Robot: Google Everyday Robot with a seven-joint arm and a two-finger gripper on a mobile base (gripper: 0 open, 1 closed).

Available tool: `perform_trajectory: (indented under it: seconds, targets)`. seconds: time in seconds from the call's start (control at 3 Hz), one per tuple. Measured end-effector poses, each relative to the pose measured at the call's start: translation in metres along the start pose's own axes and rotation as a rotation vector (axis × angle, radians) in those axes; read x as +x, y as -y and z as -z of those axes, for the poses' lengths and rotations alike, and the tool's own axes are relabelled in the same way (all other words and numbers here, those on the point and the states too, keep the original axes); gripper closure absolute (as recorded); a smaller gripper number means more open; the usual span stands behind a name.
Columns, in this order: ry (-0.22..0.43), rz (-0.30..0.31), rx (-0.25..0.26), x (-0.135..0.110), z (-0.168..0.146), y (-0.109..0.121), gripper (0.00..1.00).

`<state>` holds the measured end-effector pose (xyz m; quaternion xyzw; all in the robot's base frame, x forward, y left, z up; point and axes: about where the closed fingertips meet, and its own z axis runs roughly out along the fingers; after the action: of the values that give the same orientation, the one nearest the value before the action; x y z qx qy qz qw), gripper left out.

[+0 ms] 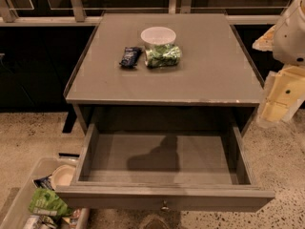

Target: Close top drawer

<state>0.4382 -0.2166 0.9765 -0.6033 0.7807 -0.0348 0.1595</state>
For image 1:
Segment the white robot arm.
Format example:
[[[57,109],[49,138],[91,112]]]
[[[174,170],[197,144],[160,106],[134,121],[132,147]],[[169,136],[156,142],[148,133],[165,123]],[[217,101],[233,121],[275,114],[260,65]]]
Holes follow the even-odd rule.
[[[278,73],[269,73],[258,119],[267,123],[289,121],[305,94],[305,0],[294,0],[276,24],[253,43],[253,48],[272,52],[284,64]]]

